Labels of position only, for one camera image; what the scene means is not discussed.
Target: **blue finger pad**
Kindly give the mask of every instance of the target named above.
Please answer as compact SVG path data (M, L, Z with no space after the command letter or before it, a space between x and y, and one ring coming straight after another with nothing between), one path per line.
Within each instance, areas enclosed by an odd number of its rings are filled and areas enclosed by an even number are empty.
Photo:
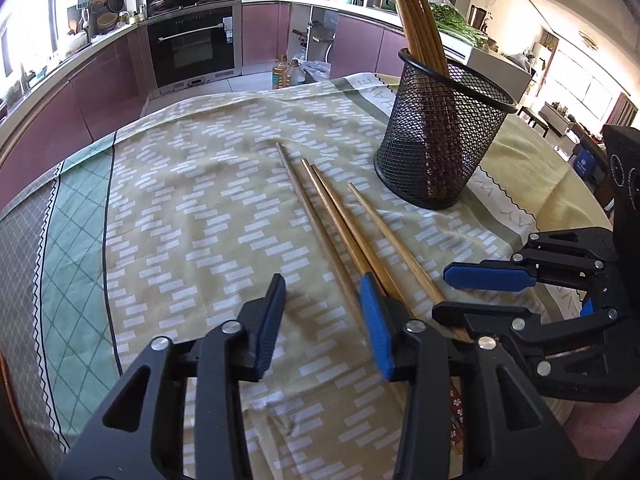
M276 346L284 304L287 301L287 285L281 275L274 277L275 288L257 335L255 368L260 377L269 369L273 349Z
M453 288L503 290L520 292L534 286L536 279L522 269L491 269L488 267L450 266L444 272L444 281Z
M385 379L390 380L394 371L391 361L391 334L382 317L376 284L371 274L365 274L360 281L360 307L369 330L369 339L378 370Z
M591 303L591 298L585 301L582 304L582 310L580 311L580 317L588 316L589 314L593 314L593 303Z

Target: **ceiling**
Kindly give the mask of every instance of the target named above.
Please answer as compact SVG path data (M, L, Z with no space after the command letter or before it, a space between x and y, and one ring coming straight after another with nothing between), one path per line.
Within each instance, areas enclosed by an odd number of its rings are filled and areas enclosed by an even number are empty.
M631 93L640 92L640 25L627 5L629 0L530 0L552 31L590 54L617 79L630 69L623 86ZM578 36L583 30L600 45L597 53L589 51ZM610 68L608 62L615 65Z

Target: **green diamond pattern border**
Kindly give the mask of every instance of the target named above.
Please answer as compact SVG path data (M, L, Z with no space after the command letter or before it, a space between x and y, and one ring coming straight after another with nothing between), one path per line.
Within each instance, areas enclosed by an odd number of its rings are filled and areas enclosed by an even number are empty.
M69 444L119 377L102 266L112 150L62 173L47 232L41 289L44 355L60 430Z

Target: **frying pan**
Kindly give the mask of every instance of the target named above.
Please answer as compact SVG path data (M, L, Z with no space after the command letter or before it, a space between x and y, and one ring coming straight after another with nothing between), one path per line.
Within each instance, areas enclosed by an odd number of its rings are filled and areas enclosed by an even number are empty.
M124 0L107 0L107 7L111 12L118 14L124 7Z

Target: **oven handle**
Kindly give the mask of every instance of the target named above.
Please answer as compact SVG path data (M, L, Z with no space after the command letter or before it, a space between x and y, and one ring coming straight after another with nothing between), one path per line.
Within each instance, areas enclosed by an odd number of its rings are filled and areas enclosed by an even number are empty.
M213 27L204 27L204 28L194 28L193 30L188 30L187 32L181 32L180 34L174 34L172 36L167 36L166 38L158 38L158 43L161 43L165 40L172 40L173 38L178 38L179 36L184 36L187 34L193 34L194 32L201 32L203 30L211 30L212 28L223 28L225 26L224 23L219 23L214 25Z

